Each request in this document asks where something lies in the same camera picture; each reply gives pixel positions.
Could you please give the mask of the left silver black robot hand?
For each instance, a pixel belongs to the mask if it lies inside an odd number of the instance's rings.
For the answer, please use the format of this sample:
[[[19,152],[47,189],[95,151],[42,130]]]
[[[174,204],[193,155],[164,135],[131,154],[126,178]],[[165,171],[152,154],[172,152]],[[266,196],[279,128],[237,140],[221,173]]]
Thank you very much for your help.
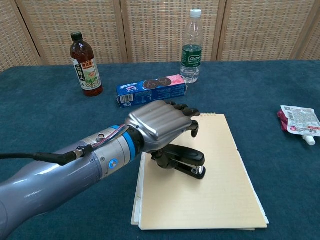
[[[159,167],[170,169],[170,162],[161,159],[164,148],[186,131],[191,131],[192,137],[196,137],[199,127],[192,117],[200,114],[198,109],[189,108],[186,104],[156,100],[132,111],[124,123],[142,136],[140,151],[156,153]]]

